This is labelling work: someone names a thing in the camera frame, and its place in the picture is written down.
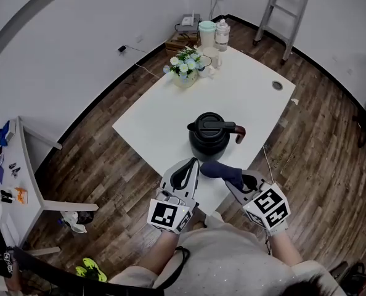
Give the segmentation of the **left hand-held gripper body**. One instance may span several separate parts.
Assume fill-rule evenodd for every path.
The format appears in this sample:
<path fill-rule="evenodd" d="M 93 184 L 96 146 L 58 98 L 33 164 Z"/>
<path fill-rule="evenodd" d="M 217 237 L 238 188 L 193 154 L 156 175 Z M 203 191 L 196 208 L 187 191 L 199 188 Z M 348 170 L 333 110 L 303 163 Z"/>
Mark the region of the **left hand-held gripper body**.
<path fill-rule="evenodd" d="M 150 201 L 147 223 L 161 231 L 180 234 L 197 207 L 198 203 L 194 198 L 178 197 L 158 188 L 156 198 Z"/>

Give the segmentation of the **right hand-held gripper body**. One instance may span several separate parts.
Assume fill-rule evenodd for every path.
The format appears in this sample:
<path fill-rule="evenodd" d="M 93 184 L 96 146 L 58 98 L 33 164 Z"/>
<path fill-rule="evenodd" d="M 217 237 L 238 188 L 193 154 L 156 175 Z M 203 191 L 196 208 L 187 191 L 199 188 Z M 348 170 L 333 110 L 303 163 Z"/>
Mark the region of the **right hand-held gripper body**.
<path fill-rule="evenodd" d="M 243 210 L 252 222 L 267 231 L 272 231 L 290 216 L 287 198 L 276 183 L 245 204 Z"/>

